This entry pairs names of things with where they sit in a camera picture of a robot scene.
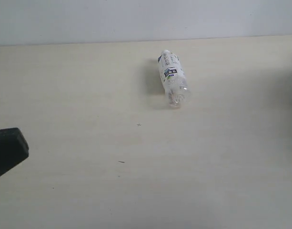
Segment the clear bottle blue label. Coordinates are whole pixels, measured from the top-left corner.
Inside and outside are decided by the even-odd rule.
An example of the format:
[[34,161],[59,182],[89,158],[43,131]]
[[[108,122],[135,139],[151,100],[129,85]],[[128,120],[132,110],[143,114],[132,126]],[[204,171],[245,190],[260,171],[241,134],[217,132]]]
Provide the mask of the clear bottle blue label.
[[158,57],[160,79],[168,104],[172,108],[180,108],[190,96],[186,76],[178,56],[164,50]]

